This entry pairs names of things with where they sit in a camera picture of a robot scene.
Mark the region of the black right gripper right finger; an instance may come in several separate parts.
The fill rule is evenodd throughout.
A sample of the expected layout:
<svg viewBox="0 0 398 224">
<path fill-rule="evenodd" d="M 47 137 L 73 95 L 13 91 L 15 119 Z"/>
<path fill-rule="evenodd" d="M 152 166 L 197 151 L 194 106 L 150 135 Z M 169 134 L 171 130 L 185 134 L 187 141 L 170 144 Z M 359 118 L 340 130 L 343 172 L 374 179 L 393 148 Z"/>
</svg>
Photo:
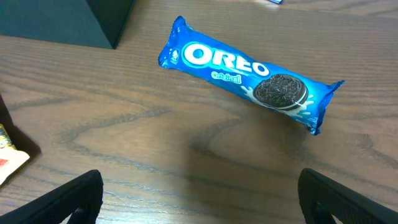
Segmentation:
<svg viewBox="0 0 398 224">
<path fill-rule="evenodd" d="M 313 169 L 301 171 L 298 197 L 306 224 L 335 224 L 337 220 L 342 223 L 397 223 L 397 212 Z"/>
</svg>

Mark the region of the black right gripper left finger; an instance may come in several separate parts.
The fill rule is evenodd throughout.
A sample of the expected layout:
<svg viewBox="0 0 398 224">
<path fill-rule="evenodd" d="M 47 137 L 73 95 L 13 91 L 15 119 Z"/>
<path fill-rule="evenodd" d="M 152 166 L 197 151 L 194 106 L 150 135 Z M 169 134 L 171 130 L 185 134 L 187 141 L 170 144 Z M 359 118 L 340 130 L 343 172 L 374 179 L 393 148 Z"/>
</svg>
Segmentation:
<svg viewBox="0 0 398 224">
<path fill-rule="evenodd" d="M 95 224 L 103 203 L 103 180 L 90 170 L 47 194 L 1 215 L 1 223 Z"/>
</svg>

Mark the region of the blue Oreo cookie pack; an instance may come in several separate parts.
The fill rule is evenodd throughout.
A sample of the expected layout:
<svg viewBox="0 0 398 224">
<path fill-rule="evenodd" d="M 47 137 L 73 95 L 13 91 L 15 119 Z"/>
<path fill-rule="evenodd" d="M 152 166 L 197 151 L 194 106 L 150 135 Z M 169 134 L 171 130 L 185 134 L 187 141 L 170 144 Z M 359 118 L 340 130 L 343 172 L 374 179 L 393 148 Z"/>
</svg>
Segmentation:
<svg viewBox="0 0 398 224">
<path fill-rule="evenodd" d="M 326 107 L 342 81 L 327 85 L 272 63 L 258 62 L 244 52 L 195 31 L 182 16 L 172 25 L 159 54 L 161 67 L 180 70 L 304 124 L 320 133 Z"/>
</svg>

